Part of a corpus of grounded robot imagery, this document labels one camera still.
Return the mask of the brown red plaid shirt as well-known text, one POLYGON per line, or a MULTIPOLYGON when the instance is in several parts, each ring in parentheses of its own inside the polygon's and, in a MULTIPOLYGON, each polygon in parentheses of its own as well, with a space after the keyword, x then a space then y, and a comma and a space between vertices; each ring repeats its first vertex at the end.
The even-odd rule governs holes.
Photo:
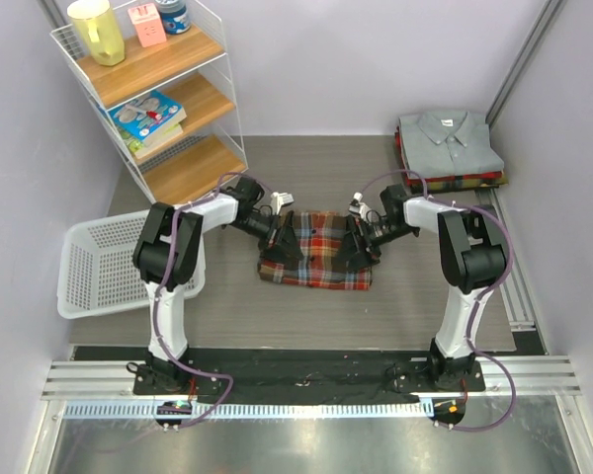
POLYGON ((335 261, 345 232, 345 217, 329 211, 300 211, 293 217, 303 259, 295 264, 258 261, 260 280, 332 290, 369 290, 372 270, 348 271, 335 261))

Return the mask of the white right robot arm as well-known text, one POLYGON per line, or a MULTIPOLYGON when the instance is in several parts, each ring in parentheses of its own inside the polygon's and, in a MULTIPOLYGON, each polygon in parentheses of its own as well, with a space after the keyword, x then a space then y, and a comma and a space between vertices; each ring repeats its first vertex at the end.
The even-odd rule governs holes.
POLYGON ((442 324, 420 375, 431 388, 458 390, 475 376, 475 340, 487 301, 511 271, 510 245, 493 208, 458 207, 409 194, 402 185, 380 193, 384 215, 354 194, 335 262, 348 272, 380 261, 381 246, 422 230, 437 235, 442 274, 449 286, 442 324))

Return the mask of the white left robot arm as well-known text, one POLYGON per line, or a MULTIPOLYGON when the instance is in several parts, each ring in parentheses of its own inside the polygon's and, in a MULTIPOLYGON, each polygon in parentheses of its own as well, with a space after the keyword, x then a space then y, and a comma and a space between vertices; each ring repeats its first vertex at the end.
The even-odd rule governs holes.
POLYGON ((262 184, 239 173, 233 187, 214 191, 183 204, 157 202, 148 211, 133 251, 132 262, 145 284, 149 300, 150 341, 145 362, 127 364, 134 375, 136 395, 178 394, 203 373, 191 368, 184 329, 185 291, 204 258, 204 234, 233 226, 258 239, 262 257, 280 264, 303 258, 292 228, 294 203, 290 193, 271 192, 270 211, 261 210, 262 184))

